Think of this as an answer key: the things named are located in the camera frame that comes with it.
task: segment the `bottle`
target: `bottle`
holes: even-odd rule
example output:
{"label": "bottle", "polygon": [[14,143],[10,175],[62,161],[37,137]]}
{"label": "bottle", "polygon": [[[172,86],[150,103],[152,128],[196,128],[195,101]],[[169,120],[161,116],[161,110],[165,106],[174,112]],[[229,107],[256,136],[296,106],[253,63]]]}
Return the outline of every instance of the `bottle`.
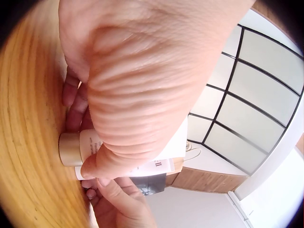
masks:
{"label": "bottle", "polygon": [[[186,156],[187,118],[170,139],[163,151],[151,161]],[[59,138],[59,154],[64,166],[82,166],[83,162],[95,154],[102,145],[95,129],[80,133],[63,133]]]}
{"label": "bottle", "polygon": [[64,166],[82,166],[102,145],[95,129],[80,133],[63,133],[59,138],[59,155]]}

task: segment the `white wall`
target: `white wall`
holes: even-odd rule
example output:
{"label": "white wall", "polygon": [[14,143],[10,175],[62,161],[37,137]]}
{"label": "white wall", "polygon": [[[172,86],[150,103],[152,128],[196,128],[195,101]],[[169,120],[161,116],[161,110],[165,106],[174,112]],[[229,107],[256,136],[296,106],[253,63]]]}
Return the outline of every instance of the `white wall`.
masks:
{"label": "white wall", "polygon": [[239,200],[244,199],[255,189],[257,189],[262,183],[264,183],[274,171],[282,164],[290,151],[295,147],[299,138],[301,137],[304,129],[304,105],[303,97],[300,105],[296,111],[296,114],[278,143],[277,147],[270,154],[267,160],[261,165],[261,167],[250,177],[247,178],[236,190],[235,194]]}
{"label": "white wall", "polygon": [[284,228],[303,200],[303,191],[303,156],[293,149],[259,188],[241,200],[241,207],[255,228]]}
{"label": "white wall", "polygon": [[246,228],[226,194],[168,187],[146,199],[158,228]]}
{"label": "white wall", "polygon": [[184,160],[193,158],[188,161],[184,161],[184,166],[193,168],[193,169],[200,169],[206,170],[211,172],[217,173],[227,173],[227,174],[234,174],[234,175],[244,175],[247,176],[246,173],[235,167],[234,165],[230,164],[226,160],[222,159],[220,156],[217,156],[212,151],[208,150],[206,147],[203,147],[197,143],[190,143],[192,148],[199,148],[201,149],[201,153],[196,158],[193,158],[199,153],[199,149],[186,152],[186,157]]}

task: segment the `wooden panel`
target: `wooden panel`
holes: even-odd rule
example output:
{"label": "wooden panel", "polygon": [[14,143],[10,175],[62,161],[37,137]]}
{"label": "wooden panel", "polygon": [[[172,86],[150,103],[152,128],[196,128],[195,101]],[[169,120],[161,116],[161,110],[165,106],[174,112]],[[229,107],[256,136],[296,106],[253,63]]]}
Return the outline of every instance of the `wooden panel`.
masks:
{"label": "wooden panel", "polygon": [[234,191],[246,178],[247,176],[184,167],[172,186],[195,191],[227,193],[228,191]]}
{"label": "wooden panel", "polygon": [[270,21],[272,24],[274,24],[278,29],[280,29],[286,36],[288,36],[289,39],[293,41],[293,38],[291,37],[291,32],[288,29],[288,27],[283,23],[280,17],[276,15],[273,9],[269,8],[265,1],[263,0],[257,0],[253,6],[252,9],[260,14],[261,16],[265,17],[268,21]]}
{"label": "wooden panel", "polygon": [[0,52],[0,203],[14,227],[90,227],[87,197],[58,153],[66,111],[58,3],[40,1]]}
{"label": "wooden panel", "polygon": [[166,176],[166,187],[171,186],[175,178],[179,175],[179,173],[174,173]]}
{"label": "wooden panel", "polygon": [[296,147],[301,151],[301,153],[304,155],[304,133],[302,134],[301,138],[296,144]]}

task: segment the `cable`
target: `cable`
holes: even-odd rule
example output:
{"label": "cable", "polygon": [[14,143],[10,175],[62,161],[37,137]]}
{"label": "cable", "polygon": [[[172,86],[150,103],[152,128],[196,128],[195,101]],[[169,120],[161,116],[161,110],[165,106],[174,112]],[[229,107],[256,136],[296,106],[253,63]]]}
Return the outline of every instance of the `cable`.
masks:
{"label": "cable", "polygon": [[201,154],[201,152],[202,152],[202,149],[201,149],[201,148],[198,148],[198,147],[192,149],[192,144],[190,144],[190,142],[187,141],[187,144],[186,144],[186,152],[193,151],[193,150],[196,150],[196,149],[199,149],[199,153],[198,153],[197,155],[195,155],[194,157],[189,158],[189,159],[184,160],[184,161],[189,161],[189,160],[191,160],[191,159],[194,159],[194,158],[196,158],[197,156],[199,156],[199,155]]}

